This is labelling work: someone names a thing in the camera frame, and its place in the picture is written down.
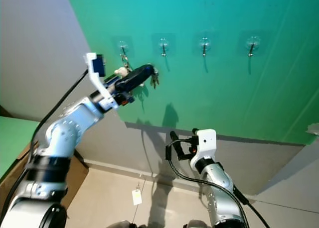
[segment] green table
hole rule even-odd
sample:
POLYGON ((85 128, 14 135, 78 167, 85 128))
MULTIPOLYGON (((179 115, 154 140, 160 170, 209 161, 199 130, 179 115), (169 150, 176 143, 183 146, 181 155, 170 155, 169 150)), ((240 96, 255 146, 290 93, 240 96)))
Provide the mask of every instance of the green table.
POLYGON ((38 122, 0 116, 0 178, 30 142, 38 122))

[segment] cable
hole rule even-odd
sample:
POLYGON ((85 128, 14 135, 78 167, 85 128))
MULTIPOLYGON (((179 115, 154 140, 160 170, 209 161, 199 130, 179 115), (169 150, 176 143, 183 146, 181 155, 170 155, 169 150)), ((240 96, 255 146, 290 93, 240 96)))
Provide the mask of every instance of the cable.
POLYGON ((261 220, 261 222, 264 224, 266 228, 270 228, 270 226, 267 224, 266 220, 261 216, 261 214, 256 210, 256 208, 253 207, 252 204, 248 203, 247 204, 250 209, 258 216, 258 218, 261 220))
MULTIPOLYGON (((58 107, 65 101, 65 99, 69 96, 69 94, 75 89, 75 87, 77 87, 77 85, 84 79, 84 77, 87 75, 87 73, 88 73, 88 69, 86 69, 83 72, 83 74, 68 89, 68 91, 65 92, 65 94, 62 96, 62 98, 56 103, 56 105, 50 110, 50 112, 40 121, 40 123, 38 124, 38 126, 34 130, 32 138, 31 138, 29 156, 28 156, 28 162, 27 163, 30 163, 32 158, 33 158, 34 138, 35 138, 36 134, 38 133, 40 128, 45 124, 45 122, 52 116, 52 114, 58 109, 58 107)), ((14 192, 16 191, 18 185, 24 179, 26 174, 27 174, 27 169, 24 169, 23 172, 18 177, 18 179, 15 181, 14 185, 12 186, 12 188, 10 189, 10 191, 9 191, 9 193, 8 193, 6 199, 5 199, 4 205, 3 205, 3 209, 2 209, 2 213, 1 213, 1 219, 0 219, 0 225, 1 225, 2 221, 3 221, 3 219, 4 219, 4 216, 5 216, 8 208, 9 208, 9 204, 10 204, 12 196, 14 195, 14 192)))
POLYGON ((229 195, 233 200, 234 202, 237 204, 237 206, 239 207, 239 210, 240 210, 240 213, 242 214, 242 217, 243 217, 243 220, 244 220, 244 225, 246 228, 249 228, 249 224, 248 224, 248 221, 247 221, 247 217, 246 217, 246 214, 244 212, 244 209, 242 208, 240 202, 238 201, 238 199, 230 192, 228 191, 227 189, 223 188, 222 186, 219 186, 215 183, 212 183, 212 182, 208 182, 208 181, 205 181, 205 180, 201 180, 201 179, 196 179, 196 178, 190 178, 190 177, 186 177, 184 176, 183 174, 181 174, 177 169, 176 167, 174 166, 174 164, 172 163, 172 161, 168 161, 171 169, 173 170, 173 172, 176 174, 176 176, 184 179, 184 180, 187 180, 187 181, 191 181, 191 182, 197 182, 197 183, 203 183, 203 184, 206 184, 206 185, 209 185, 209 186, 212 186, 212 187, 215 187, 215 188, 218 188, 220 190, 222 190, 223 192, 225 192, 227 195, 229 195))
POLYGON ((176 140, 170 142, 170 144, 167 145, 167 147, 171 147, 176 142, 189 142, 189 139, 188 138, 187 139, 176 139, 176 140))
POLYGON ((34 138, 40 128, 45 124, 45 122, 51 117, 51 115, 60 107, 60 105, 65 101, 65 99, 69 96, 69 94, 77 87, 77 85, 84 79, 84 77, 87 75, 88 69, 86 69, 83 74, 77 79, 77 81, 68 89, 67 92, 62 96, 62 98, 56 103, 56 105, 48 112, 48 114, 41 120, 41 122, 38 124, 36 129, 34 130, 34 133, 32 135, 31 143, 30 143, 30 150, 29 150, 29 159, 28 163, 31 161, 33 157, 33 147, 34 147, 34 138))

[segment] tag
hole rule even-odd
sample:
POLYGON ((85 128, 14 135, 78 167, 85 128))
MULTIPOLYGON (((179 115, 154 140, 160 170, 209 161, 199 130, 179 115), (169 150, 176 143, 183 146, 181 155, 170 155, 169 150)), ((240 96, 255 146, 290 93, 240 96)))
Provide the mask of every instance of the tag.
POLYGON ((140 189, 135 189, 132 191, 133 205, 136 206, 142 203, 142 196, 140 189))

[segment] robotic arm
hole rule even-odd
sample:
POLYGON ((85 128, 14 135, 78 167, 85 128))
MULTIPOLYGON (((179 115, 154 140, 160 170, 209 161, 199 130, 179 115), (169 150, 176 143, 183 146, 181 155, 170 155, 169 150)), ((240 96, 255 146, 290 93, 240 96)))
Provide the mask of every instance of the robotic arm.
POLYGON ((130 92, 150 76, 157 76, 153 65, 143 65, 120 79, 108 77, 103 83, 101 55, 85 55, 90 80, 98 89, 69 106, 46 131, 46 147, 40 144, 27 164, 28 174, 4 217, 1 228, 63 228, 66 209, 60 202, 67 193, 66 175, 76 145, 84 132, 103 118, 110 109, 132 103, 130 92))
MULTIPOLYGON (((213 183, 220 188, 228 191, 225 193, 221 189, 203 185, 203 193, 207 198, 208 213, 213 228, 244 228, 245 214, 240 209, 238 202, 234 200, 234 196, 241 202, 249 202, 234 186, 231 177, 224 172, 222 165, 215 161, 216 151, 216 131, 213 129, 198 130, 193 129, 195 136, 188 139, 178 139, 176 133, 172 131, 170 136, 172 143, 166 146, 166 160, 171 163, 171 146, 173 145, 179 160, 190 160, 191 168, 198 172, 201 181, 213 183), (180 141, 191 144, 189 154, 184 154, 180 141)), ((203 222, 192 220, 185 228, 207 227, 203 222)))

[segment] tile floor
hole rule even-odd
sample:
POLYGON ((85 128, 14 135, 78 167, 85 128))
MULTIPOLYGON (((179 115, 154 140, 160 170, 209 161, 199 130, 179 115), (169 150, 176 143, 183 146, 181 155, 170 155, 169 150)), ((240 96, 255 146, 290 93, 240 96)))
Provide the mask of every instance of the tile floor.
MULTIPOLYGON (((96 169, 83 182, 68 209, 67 228, 106 228, 112 223, 129 220, 149 228, 182 228, 191 219, 210 225, 208 212, 198 193, 157 185, 96 169), (133 206, 132 190, 140 186, 142 204, 133 206)), ((255 202, 271 227, 317 228, 319 214, 255 202)), ((244 208, 251 228, 263 225, 248 208, 244 208)))

